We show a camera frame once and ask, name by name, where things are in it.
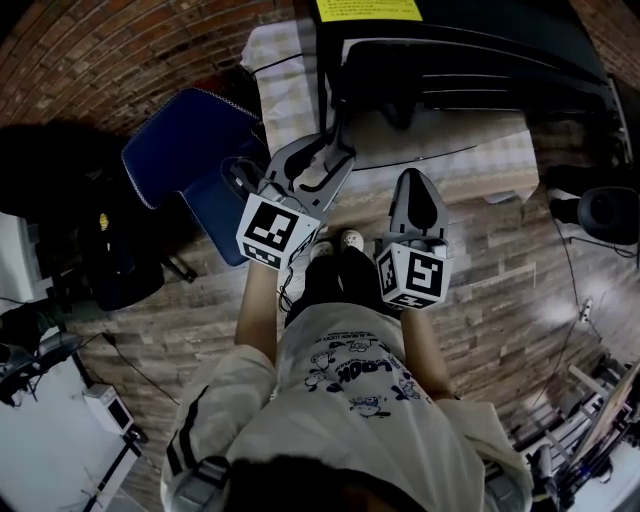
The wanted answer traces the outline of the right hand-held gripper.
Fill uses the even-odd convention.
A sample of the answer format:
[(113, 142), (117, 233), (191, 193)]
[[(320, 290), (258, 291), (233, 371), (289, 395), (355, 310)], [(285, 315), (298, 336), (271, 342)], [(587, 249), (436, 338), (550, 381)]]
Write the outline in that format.
[(421, 171), (408, 168), (396, 182), (389, 215), (395, 233), (377, 239), (374, 250), (382, 300), (415, 310), (443, 303), (453, 259), (445, 240), (448, 212), (439, 191)]

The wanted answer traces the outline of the person's right forearm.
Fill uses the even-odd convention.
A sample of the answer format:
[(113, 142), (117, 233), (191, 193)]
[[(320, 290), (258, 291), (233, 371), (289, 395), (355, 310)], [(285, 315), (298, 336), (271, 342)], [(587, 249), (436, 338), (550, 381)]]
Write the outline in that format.
[(406, 309), (400, 322), (405, 366), (414, 380), (434, 401), (453, 398), (446, 362), (427, 313)]

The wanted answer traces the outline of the person's left forearm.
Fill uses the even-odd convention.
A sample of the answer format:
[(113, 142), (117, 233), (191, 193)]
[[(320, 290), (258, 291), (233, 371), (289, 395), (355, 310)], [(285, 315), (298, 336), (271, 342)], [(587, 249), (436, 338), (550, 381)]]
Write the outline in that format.
[(251, 262), (237, 319), (234, 351), (250, 355), (271, 373), (277, 368), (282, 331), (278, 324), (278, 271)]

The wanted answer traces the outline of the black mini fridge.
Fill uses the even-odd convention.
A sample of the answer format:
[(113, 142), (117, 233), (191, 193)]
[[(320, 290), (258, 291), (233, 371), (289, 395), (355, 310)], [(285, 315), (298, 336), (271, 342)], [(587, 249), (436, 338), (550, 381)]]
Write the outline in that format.
[(420, 110), (605, 119), (614, 100), (569, 0), (415, 0), (421, 21), (322, 22), (293, 0), (321, 110), (379, 112), (399, 130)]

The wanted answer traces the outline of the black cap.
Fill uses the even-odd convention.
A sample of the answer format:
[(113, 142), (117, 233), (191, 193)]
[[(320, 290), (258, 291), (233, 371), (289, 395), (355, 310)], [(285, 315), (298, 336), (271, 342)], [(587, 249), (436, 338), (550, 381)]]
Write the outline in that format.
[(265, 177), (267, 164), (248, 157), (228, 157), (223, 160), (220, 172), (227, 186), (244, 202), (259, 191)]

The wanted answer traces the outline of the table with checked tablecloth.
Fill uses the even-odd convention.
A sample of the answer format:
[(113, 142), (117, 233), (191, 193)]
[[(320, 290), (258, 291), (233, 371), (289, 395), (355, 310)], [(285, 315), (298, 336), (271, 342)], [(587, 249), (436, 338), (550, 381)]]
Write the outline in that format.
[[(285, 21), (254, 28), (241, 63), (257, 81), (272, 153), (319, 130), (316, 74), (302, 56), (311, 32)], [(377, 111), (349, 128), (358, 171), (389, 178), (409, 167), (425, 173), (447, 202), (483, 197), (527, 200), (539, 178), (532, 137), (521, 113), (420, 110), (410, 128), (392, 128)]]

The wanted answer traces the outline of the person's black trousers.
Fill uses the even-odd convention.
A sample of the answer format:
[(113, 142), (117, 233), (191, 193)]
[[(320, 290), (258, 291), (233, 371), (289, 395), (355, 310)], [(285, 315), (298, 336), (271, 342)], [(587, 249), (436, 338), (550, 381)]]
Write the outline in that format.
[(349, 303), (394, 316), (382, 300), (374, 263), (354, 248), (310, 261), (305, 270), (305, 288), (288, 313), (286, 324), (310, 306)]

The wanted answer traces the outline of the blue padded chair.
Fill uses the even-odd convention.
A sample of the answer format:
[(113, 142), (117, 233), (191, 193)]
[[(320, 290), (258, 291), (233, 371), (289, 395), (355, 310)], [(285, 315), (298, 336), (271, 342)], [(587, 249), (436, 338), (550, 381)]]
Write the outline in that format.
[(270, 162), (258, 136), (260, 120), (207, 90), (185, 89), (168, 101), (129, 140), (122, 161), (141, 201), (158, 208), (179, 194), (223, 260), (234, 264), (234, 235), (244, 203), (225, 183), (228, 157)]

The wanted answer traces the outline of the yellow sticker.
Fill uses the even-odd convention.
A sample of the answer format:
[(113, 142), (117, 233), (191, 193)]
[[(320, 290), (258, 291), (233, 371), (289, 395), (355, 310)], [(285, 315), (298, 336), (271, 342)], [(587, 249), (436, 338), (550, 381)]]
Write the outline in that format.
[(315, 0), (322, 22), (421, 21), (415, 0)]

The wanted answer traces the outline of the black office chair with jacket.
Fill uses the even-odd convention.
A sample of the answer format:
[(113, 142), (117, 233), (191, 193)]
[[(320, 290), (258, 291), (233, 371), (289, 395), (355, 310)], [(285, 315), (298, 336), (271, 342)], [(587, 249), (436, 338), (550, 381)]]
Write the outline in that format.
[(126, 137), (72, 121), (0, 128), (0, 212), (43, 231), (46, 264), (57, 274), (64, 238), (75, 235), (86, 280), (103, 311), (131, 306), (158, 291), (165, 271), (192, 283), (161, 243), (165, 220), (147, 208), (121, 158)]

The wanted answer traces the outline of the cluttered metal rack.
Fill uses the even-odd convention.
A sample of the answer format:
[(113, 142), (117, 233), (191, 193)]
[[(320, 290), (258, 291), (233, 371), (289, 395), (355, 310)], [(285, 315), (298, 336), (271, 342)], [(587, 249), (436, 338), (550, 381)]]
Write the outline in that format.
[(568, 512), (584, 485), (608, 473), (614, 449), (640, 425), (640, 359), (605, 355), (591, 373), (571, 365), (552, 420), (516, 444), (534, 480), (533, 512)]

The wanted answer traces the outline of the white desk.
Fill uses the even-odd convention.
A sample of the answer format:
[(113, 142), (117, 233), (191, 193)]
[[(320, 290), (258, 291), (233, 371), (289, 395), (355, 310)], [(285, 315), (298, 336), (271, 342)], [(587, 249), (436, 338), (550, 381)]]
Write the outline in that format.
[(0, 312), (47, 297), (52, 279), (42, 274), (35, 224), (0, 212)]

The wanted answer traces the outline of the white box device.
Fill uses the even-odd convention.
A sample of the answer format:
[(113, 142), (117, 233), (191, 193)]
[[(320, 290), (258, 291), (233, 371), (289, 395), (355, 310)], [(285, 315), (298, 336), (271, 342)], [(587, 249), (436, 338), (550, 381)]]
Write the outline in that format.
[(98, 422), (107, 431), (124, 436), (133, 425), (130, 412), (113, 386), (96, 383), (83, 392), (83, 397)]

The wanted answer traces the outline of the grey office chair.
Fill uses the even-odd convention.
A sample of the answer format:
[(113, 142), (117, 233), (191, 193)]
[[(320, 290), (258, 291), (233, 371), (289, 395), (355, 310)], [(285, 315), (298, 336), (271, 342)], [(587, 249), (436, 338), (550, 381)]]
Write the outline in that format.
[(0, 402), (15, 407), (14, 395), (71, 356), (80, 339), (48, 314), (28, 305), (0, 315)]

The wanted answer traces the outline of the black floor stand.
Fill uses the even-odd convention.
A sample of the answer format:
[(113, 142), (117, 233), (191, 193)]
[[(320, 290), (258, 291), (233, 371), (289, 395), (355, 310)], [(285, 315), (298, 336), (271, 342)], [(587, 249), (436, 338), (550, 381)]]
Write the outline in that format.
[(133, 465), (143, 456), (142, 446), (148, 442), (148, 437), (140, 428), (133, 425), (124, 434), (122, 440), (124, 446), (97, 480), (85, 512), (90, 512), (96, 507), (105, 509), (108, 506)]

